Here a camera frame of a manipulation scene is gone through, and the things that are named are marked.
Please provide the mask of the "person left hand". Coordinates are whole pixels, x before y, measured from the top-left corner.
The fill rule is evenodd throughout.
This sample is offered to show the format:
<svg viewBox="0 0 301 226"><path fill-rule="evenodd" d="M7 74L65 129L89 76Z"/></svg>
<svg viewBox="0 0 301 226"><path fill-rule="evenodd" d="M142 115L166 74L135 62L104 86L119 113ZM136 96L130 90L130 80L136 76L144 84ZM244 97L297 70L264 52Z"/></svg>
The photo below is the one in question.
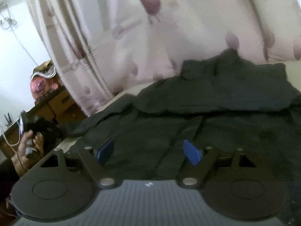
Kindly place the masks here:
<svg viewBox="0 0 301 226"><path fill-rule="evenodd" d="M43 151L44 137L40 132L33 136L33 131L24 132L18 150L15 155L11 158L14 168L19 175L23 176L27 173L39 160L44 157ZM33 153L30 158L26 157L26 148L34 148L37 153Z"/></svg>

